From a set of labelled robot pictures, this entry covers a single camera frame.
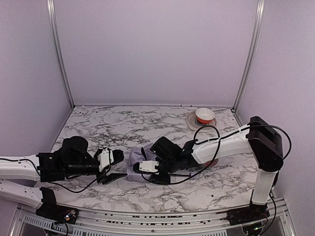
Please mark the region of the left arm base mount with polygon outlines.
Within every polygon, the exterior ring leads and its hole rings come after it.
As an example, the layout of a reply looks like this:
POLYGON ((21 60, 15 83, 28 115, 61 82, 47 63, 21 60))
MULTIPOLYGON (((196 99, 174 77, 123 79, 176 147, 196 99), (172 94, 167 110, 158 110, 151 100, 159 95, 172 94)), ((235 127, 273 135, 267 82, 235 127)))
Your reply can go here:
POLYGON ((65 206, 51 206, 42 205, 35 211, 35 214, 56 222, 66 222, 69 224, 75 224, 78 218, 79 210, 76 208, 65 207, 65 206))

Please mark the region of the lilac folding umbrella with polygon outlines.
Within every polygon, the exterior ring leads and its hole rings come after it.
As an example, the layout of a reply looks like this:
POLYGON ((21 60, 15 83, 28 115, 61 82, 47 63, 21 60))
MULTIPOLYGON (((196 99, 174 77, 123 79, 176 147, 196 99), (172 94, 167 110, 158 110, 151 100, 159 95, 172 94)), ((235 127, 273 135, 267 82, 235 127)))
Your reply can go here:
POLYGON ((140 174, 133 171, 133 165, 140 161, 158 161, 160 170, 168 171, 170 177, 177 171, 196 168, 199 164, 190 154, 186 155, 185 150, 177 144, 156 145, 150 143, 144 147, 132 148, 129 153, 127 165, 127 179, 134 182, 149 183, 142 179, 140 174))

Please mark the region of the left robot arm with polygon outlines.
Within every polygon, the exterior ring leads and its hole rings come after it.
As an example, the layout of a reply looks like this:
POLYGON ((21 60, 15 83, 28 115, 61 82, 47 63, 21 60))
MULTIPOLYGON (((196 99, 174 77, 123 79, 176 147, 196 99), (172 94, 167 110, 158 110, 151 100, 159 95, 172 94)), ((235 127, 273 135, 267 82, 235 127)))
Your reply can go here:
POLYGON ((55 152, 41 152, 22 157, 1 157, 0 196, 33 207, 36 214, 50 219, 74 220, 78 210, 57 203, 53 190, 46 187, 27 187, 16 180, 32 180, 58 185, 60 181, 80 176, 95 176, 95 182, 108 184, 125 177, 111 173, 113 165, 122 162, 122 150, 98 149, 95 155, 88 153, 88 141, 79 136, 63 140, 55 152))

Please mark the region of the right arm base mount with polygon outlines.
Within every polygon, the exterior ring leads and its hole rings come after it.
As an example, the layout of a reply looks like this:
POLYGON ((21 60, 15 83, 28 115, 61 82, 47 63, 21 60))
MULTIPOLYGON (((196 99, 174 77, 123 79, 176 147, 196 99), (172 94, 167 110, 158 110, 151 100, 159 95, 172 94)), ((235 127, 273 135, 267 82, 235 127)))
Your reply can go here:
POLYGON ((231 226, 249 223, 270 216, 267 206, 250 205, 246 207, 231 209, 227 211, 227 220, 231 226))

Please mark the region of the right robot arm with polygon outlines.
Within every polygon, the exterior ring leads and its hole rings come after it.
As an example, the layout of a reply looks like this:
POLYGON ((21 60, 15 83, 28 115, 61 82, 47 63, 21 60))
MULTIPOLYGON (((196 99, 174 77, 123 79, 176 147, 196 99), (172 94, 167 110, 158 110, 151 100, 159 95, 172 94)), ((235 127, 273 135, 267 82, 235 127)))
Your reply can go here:
POLYGON ((226 135, 205 141, 194 138, 183 147, 161 137, 150 147, 152 158, 141 148, 142 157, 132 162, 132 170, 142 176, 149 175, 144 178, 148 182, 170 185, 170 176, 176 171, 212 164, 216 158, 252 152, 258 164, 258 174, 250 203, 228 211, 227 219, 237 223, 259 220, 270 215, 267 201, 286 158, 279 130, 255 116, 247 125, 226 135))

